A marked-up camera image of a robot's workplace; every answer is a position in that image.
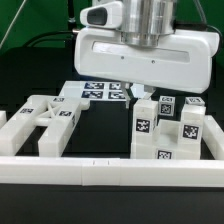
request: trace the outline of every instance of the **green background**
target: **green background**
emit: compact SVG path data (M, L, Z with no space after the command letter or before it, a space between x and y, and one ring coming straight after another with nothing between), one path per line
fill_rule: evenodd
M2 40L22 1L23 0L0 0L0 40ZM27 40L38 34L66 30L68 19L66 3L66 0L28 0L7 41L0 51L0 54L12 47L21 46ZM216 26L223 32L224 1L201 0L201 3L205 10L208 23ZM77 20L79 18L79 12L90 4L91 0L74 0ZM179 0L177 19L200 21L193 0ZM54 45L62 46L62 43L55 43ZM218 62L224 65L222 55L223 53L219 54Z

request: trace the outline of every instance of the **stacked white blocks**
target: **stacked white blocks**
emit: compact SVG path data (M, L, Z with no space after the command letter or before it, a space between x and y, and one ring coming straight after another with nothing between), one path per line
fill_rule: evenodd
M151 159L155 153L154 129L157 124L158 102L140 99L134 106L131 158Z
M173 116L175 109L175 97L161 96L159 99L159 115Z
M184 105L181 121L160 120L158 103L139 100L134 106L132 159L198 160L206 108Z

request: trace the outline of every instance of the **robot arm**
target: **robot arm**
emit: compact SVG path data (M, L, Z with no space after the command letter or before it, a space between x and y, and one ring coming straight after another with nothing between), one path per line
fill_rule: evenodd
M202 93L210 84L219 36L173 30L175 6L176 0L123 0L83 10L81 21L88 27L77 37L77 71Z

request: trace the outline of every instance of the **black table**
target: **black table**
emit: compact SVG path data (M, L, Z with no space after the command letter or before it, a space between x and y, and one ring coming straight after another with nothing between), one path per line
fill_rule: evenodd
M58 95L66 80L79 79L78 74L72 69L72 58L69 49L15 48L6 52L0 57L0 110L6 110L10 118L30 95ZM223 128L222 74L224 70L215 66L211 86L202 98L208 105L207 113L215 116ZM176 96L176 115L173 119L177 120L184 104L184 97L192 96L182 92L157 90L154 99L158 99L159 95ZM98 125L97 130L103 134L103 142L100 144L99 134L89 136L85 142L82 138L76 141L74 137L63 156L128 157L132 110L127 111L124 103L106 102L92 103L91 108L91 116L89 112L82 115L73 136L79 136L79 131L86 129L84 127L92 122L91 128L82 132L82 138L86 139ZM103 133L102 125L104 119L111 116L116 118L116 122L109 124L113 135ZM31 141L37 142L42 132L42 129L37 129L18 155L37 156L35 143L32 147L29 146ZM224 222L222 188L1 184L0 199L1 223Z

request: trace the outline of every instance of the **metal cylinder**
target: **metal cylinder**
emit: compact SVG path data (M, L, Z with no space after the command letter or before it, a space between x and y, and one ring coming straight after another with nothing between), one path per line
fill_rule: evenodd
M160 35L172 34L177 0L122 0L125 44L156 47Z

